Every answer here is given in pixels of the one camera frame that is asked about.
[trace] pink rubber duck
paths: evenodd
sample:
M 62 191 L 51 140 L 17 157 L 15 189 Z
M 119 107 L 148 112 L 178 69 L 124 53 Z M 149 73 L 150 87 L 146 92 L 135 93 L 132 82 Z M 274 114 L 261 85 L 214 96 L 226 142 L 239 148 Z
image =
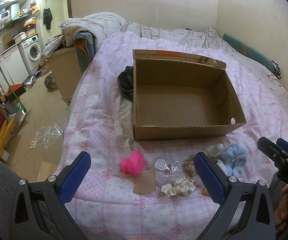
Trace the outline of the pink rubber duck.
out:
M 130 172 L 133 175 L 138 175 L 143 171 L 144 157 L 140 152 L 133 152 L 129 159 L 121 161 L 120 167 L 125 174 Z

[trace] wooden board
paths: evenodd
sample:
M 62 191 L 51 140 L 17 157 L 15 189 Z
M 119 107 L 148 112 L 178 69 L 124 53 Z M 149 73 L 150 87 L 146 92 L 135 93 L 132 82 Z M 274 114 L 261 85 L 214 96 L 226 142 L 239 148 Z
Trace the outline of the wooden board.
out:
M 1 129 L 0 129 L 0 157 L 1 157 L 3 149 L 4 149 L 5 141 L 8 139 L 8 136 L 9 136 L 14 124 L 15 124 L 15 118 L 13 117 L 9 123 L 7 123 L 5 120 Z
M 10 33 L 6 34 L 3 37 L 3 44 L 4 44 L 4 48 L 7 49 L 8 48 L 8 43 L 12 40 L 12 35 Z
M 58 166 L 55 164 L 42 162 L 36 182 L 45 181 L 50 175 L 54 174 L 54 172 L 57 170 L 57 167 Z

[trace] blue gripper pad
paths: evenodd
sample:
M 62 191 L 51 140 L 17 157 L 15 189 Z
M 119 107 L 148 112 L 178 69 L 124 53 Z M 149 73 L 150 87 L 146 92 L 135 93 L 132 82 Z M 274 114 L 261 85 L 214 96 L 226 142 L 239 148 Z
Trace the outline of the blue gripper pad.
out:
M 276 144 L 282 148 L 285 152 L 288 153 L 288 142 L 285 141 L 283 138 L 278 138 Z
M 213 202 L 224 204 L 224 186 L 199 153 L 194 157 L 194 166 Z
M 91 156 L 85 152 L 60 186 L 59 200 L 62 205 L 71 202 L 90 167 Z

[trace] washing machine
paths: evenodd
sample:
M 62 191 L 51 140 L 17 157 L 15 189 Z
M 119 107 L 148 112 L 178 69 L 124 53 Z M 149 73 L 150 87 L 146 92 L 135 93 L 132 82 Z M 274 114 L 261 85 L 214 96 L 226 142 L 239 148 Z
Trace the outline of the washing machine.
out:
M 26 69 L 29 75 L 32 76 L 38 70 L 42 55 L 37 35 L 21 42 L 18 46 Z

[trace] gray bedsheet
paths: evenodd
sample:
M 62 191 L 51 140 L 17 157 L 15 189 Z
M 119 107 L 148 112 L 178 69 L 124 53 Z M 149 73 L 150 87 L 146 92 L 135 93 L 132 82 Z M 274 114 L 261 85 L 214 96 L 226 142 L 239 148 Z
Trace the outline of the gray bedsheet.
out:
M 284 110 L 288 113 L 288 91 L 284 85 L 266 67 L 234 50 L 226 41 L 222 40 L 218 36 L 215 29 L 212 27 L 207 28 L 203 32 L 197 32 L 183 29 L 157 29 L 134 22 L 127 22 L 120 27 L 120 30 L 122 32 L 133 32 L 142 38 L 151 40 L 165 39 L 187 47 L 202 47 L 204 49 L 210 48 L 214 50 L 222 49 L 252 72 L 252 74 L 260 80 L 260 82 L 269 90 L 269 92 L 278 100 Z M 75 97 L 79 92 L 80 85 L 84 80 L 87 71 L 88 69 L 84 72 L 77 85 L 71 101 L 70 109 L 75 104 Z M 67 127 L 70 118 L 70 109 L 65 127 Z

